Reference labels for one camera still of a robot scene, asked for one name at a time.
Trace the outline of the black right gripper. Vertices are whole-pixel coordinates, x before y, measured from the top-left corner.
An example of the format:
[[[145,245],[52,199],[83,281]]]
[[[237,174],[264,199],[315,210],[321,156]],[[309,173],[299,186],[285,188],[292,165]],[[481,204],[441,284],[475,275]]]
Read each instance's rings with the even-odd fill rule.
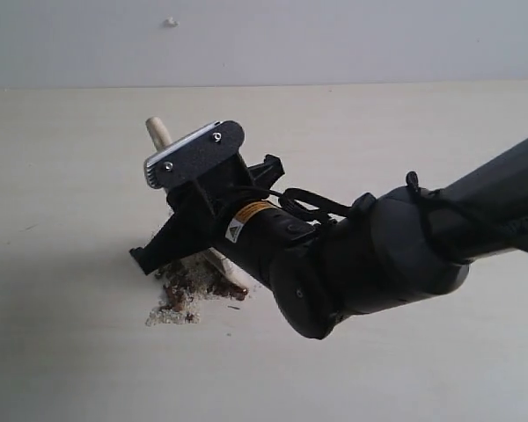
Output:
[[[267,200],[285,174],[282,160],[266,154],[247,165],[238,153],[199,178],[166,190],[172,216],[145,245],[129,250],[145,275],[175,261],[206,251],[216,227],[244,205]]]

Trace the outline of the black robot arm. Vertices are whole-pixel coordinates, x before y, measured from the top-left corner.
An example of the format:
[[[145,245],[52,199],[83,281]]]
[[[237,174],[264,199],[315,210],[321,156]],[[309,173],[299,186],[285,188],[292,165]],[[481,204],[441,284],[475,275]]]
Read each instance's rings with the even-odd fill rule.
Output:
[[[237,122],[215,121],[145,160],[172,215],[130,252],[144,273],[215,249],[272,292],[295,331],[323,339],[348,317],[455,291],[477,259],[528,253],[528,138],[443,189],[409,172],[349,206],[274,191],[281,160],[246,164],[244,140]]]

